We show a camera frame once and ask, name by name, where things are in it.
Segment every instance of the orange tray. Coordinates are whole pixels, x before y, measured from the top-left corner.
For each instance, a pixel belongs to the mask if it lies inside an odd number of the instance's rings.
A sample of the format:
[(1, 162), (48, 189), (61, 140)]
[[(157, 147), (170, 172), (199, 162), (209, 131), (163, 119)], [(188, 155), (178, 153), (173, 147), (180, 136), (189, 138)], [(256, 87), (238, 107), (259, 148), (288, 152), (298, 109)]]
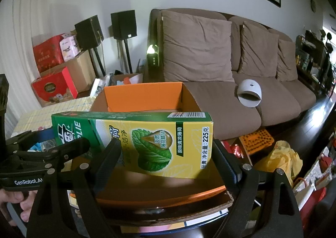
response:
[(266, 129), (259, 129), (253, 133), (240, 136), (239, 139), (249, 155), (271, 146), (274, 142), (274, 138)]
[[(86, 161), (73, 160), (73, 167)], [(126, 171), (116, 167), (105, 189), (96, 196), (105, 207), (139, 209), (175, 207), (211, 198), (226, 190), (212, 160), (208, 179), (159, 177)]]

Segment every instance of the human hand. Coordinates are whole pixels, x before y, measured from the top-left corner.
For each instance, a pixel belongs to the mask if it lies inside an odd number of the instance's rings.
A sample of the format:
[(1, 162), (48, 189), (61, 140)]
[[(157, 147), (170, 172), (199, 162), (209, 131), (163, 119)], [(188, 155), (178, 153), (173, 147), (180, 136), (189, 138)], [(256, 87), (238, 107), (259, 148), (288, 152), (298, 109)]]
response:
[(10, 202), (13, 204), (20, 203), (24, 199), (22, 192), (7, 192), (4, 189), (0, 190), (0, 212), (4, 215), (9, 224), (13, 227), (16, 226), (15, 221), (11, 218), (6, 203)]
[(23, 212), (21, 212), (21, 219), (24, 222), (29, 221), (30, 212), (32, 211), (31, 209), (32, 209), (36, 194), (37, 194), (37, 191), (30, 191), (27, 199), (25, 199), (24, 201), (20, 203), (21, 209), (23, 210)]

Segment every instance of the black speaker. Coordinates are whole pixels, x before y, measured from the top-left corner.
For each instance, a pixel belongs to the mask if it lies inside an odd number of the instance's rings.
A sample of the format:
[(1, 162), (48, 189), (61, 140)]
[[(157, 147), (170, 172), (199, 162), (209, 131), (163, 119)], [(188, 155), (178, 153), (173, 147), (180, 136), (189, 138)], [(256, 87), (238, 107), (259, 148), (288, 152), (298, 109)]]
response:
[(92, 16), (75, 25), (77, 41), (83, 50), (98, 47), (104, 40), (98, 16)]
[(114, 39), (126, 40), (137, 36), (135, 10), (113, 13), (111, 21)]

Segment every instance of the wooden floor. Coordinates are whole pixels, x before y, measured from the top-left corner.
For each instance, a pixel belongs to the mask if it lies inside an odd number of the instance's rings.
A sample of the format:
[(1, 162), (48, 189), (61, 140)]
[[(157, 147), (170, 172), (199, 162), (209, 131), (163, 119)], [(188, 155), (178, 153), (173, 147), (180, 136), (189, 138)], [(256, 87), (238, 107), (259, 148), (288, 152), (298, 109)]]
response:
[[(274, 142), (287, 141), (291, 148), (299, 153), (300, 158), (307, 163), (310, 161), (309, 154), (312, 148), (323, 149), (324, 146), (314, 146), (315, 140), (320, 134), (323, 123), (327, 119), (336, 102), (336, 94), (331, 98), (320, 95), (316, 104), (301, 114), (297, 119), (267, 127), (267, 131), (274, 137)], [(274, 144), (251, 156), (252, 163), (256, 163), (266, 156), (274, 147)]]

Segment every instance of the plastic bag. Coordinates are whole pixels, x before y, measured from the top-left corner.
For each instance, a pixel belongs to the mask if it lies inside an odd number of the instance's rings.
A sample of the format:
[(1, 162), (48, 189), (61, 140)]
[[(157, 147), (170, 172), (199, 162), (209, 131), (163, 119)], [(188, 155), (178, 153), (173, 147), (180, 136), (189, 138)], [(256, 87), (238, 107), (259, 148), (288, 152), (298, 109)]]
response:
[(274, 172), (276, 168), (281, 168), (293, 187), (293, 180), (302, 168), (302, 160), (288, 142), (277, 141), (271, 153), (257, 162), (253, 168), (265, 172)]

